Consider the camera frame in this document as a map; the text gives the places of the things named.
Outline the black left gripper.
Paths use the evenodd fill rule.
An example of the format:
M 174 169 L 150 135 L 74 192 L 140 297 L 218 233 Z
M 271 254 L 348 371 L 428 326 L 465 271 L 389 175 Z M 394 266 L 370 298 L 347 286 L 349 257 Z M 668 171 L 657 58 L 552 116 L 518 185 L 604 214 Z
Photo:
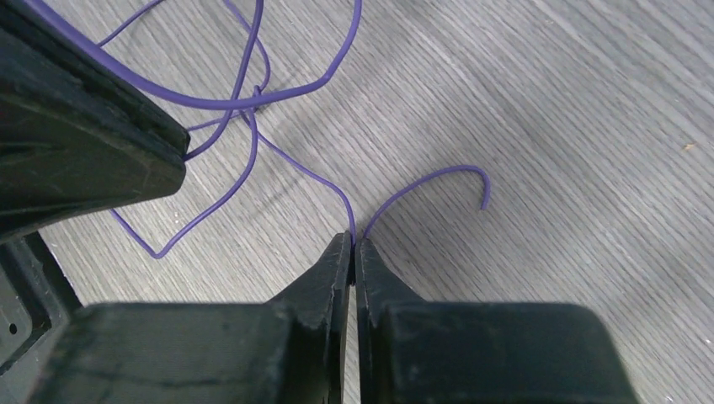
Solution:
M 1 246 L 1 402 L 23 403 L 82 304 L 38 232 Z

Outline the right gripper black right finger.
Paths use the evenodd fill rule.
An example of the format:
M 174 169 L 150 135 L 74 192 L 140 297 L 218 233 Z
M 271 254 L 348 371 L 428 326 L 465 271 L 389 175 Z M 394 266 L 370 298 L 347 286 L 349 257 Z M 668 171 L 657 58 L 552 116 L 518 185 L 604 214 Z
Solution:
M 568 303 L 428 301 L 375 245 L 354 276 L 364 403 L 635 403 L 603 322 Z

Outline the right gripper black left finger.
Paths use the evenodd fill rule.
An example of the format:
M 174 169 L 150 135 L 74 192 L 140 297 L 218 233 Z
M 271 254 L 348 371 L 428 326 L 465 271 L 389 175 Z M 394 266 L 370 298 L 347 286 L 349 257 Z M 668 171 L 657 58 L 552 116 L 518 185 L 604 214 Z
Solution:
M 340 403 L 351 238 L 263 303 L 81 309 L 32 403 Z

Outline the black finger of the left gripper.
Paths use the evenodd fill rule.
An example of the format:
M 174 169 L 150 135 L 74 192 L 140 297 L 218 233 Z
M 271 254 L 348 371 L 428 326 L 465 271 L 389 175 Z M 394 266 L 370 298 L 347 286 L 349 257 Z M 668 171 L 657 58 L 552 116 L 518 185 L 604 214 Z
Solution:
M 181 124 L 27 2 L 2 2 L 3 241 L 174 194 L 189 140 Z

